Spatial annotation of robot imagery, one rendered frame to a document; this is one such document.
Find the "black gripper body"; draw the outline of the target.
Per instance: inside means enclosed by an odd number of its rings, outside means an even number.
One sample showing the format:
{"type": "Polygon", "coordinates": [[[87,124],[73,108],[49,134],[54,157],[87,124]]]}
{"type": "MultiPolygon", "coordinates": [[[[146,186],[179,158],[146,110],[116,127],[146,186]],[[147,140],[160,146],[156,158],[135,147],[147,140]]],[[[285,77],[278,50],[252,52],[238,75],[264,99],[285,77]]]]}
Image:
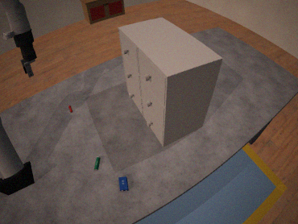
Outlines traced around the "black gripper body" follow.
{"type": "Polygon", "coordinates": [[[21,49],[23,59],[26,62],[36,59],[37,57],[33,48],[34,38],[28,19],[20,19],[9,24],[11,31],[3,32],[2,38],[10,39],[14,37],[16,47],[21,49]]]}

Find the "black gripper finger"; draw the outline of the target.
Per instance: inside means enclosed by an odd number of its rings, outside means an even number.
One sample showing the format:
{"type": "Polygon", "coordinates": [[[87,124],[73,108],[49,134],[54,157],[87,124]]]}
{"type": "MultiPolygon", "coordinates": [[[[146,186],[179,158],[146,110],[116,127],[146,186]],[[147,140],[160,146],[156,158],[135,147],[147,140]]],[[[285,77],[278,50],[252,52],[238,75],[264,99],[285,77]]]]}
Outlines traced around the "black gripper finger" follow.
{"type": "Polygon", "coordinates": [[[31,65],[30,65],[30,63],[32,63],[32,62],[35,62],[35,60],[32,60],[32,61],[29,61],[29,62],[24,63],[25,68],[27,70],[27,74],[28,74],[29,77],[33,77],[34,76],[34,74],[32,72],[32,69],[31,69],[31,65]]]}
{"type": "Polygon", "coordinates": [[[24,69],[24,72],[27,74],[27,71],[26,71],[26,68],[25,68],[25,65],[24,63],[26,63],[26,61],[24,59],[20,60],[21,63],[22,63],[22,66],[23,66],[23,69],[24,69]]]}

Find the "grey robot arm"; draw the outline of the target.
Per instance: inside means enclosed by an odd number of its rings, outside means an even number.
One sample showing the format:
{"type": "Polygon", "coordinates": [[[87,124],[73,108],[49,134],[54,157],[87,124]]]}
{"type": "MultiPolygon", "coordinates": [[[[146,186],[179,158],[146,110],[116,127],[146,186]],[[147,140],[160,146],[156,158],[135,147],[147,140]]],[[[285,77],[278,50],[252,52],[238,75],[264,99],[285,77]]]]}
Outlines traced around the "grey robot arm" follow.
{"type": "MultiPolygon", "coordinates": [[[[27,17],[24,5],[19,0],[0,0],[10,22],[27,17]]],[[[14,149],[0,117],[0,177],[4,180],[23,169],[24,165],[14,149]]]]}

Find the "beige chest of drawers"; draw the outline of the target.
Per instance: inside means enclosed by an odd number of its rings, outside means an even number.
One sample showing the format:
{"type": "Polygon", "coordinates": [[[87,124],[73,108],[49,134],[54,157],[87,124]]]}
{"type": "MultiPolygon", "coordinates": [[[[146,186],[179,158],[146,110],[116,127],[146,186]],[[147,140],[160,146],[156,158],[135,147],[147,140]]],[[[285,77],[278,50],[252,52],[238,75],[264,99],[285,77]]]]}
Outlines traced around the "beige chest of drawers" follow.
{"type": "Polygon", "coordinates": [[[166,77],[163,147],[203,126],[222,57],[164,18],[118,28],[166,77]]]}

